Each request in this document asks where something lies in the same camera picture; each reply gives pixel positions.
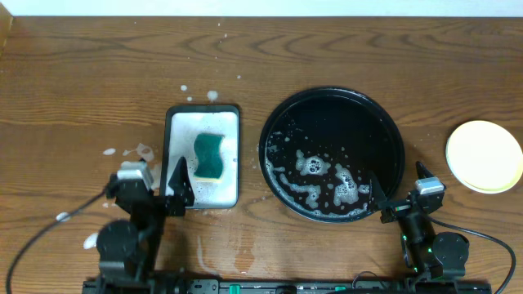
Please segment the green yellow sponge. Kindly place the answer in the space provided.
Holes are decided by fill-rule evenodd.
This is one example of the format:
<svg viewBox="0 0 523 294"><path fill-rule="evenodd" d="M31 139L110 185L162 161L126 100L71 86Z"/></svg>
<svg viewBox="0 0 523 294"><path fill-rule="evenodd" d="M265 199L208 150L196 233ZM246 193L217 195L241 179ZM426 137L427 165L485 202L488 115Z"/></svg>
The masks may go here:
<svg viewBox="0 0 523 294"><path fill-rule="evenodd" d="M220 181L224 164L220 155L222 135L200 133L194 140L194 154L197 166L194 176L203 181Z"/></svg>

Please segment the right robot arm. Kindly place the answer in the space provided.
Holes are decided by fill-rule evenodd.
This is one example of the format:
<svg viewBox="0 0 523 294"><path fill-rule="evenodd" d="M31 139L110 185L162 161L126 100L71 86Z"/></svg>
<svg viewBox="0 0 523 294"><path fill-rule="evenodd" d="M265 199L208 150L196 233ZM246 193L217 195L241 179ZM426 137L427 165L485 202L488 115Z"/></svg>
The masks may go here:
<svg viewBox="0 0 523 294"><path fill-rule="evenodd" d="M377 176L369 173L373 210L383 224L396 222L402 233L404 259L422 280L457 279L465 275L469 241L453 232L437 233L431 213L442 207L446 186L426 167L416 163L414 189L400 201L387 198Z"/></svg>

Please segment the yellow plate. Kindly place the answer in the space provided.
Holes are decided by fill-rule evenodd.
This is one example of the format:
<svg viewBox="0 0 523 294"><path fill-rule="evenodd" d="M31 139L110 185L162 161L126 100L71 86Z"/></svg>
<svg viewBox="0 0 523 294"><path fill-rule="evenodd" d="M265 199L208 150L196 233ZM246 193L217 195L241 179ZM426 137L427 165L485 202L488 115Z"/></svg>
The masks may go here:
<svg viewBox="0 0 523 294"><path fill-rule="evenodd" d="M473 120L456 127L445 158L457 180L476 192L499 194L522 178L522 148L515 136L496 123Z"/></svg>

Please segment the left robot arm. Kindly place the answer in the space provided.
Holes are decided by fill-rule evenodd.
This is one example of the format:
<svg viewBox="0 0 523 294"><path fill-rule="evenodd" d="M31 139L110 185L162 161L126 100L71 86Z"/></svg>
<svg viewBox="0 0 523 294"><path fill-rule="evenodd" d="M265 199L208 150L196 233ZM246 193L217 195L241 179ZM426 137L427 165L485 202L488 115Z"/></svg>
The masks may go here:
<svg viewBox="0 0 523 294"><path fill-rule="evenodd" d="M154 270L165 220L184 216L194 204L187 161L180 158L168 185L173 195L154 195L151 170L143 161L126 163L110 176L106 197L130 215L98 234L99 268L108 280L143 283Z"/></svg>

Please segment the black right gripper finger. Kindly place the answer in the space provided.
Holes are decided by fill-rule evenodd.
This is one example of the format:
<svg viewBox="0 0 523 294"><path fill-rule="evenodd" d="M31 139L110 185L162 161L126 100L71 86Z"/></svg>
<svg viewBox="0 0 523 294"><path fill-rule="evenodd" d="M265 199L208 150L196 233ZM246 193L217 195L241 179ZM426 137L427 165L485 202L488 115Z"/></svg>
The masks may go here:
<svg viewBox="0 0 523 294"><path fill-rule="evenodd" d="M369 188L369 206L371 210L382 210L387 203L387 197L373 171L369 171Z"/></svg>
<svg viewBox="0 0 523 294"><path fill-rule="evenodd" d="M432 178L434 175L426 168L426 166L420 162L420 161L417 161L415 163L415 167L416 167L416 172L417 172L417 175L418 175L418 179L427 179L427 178Z"/></svg>

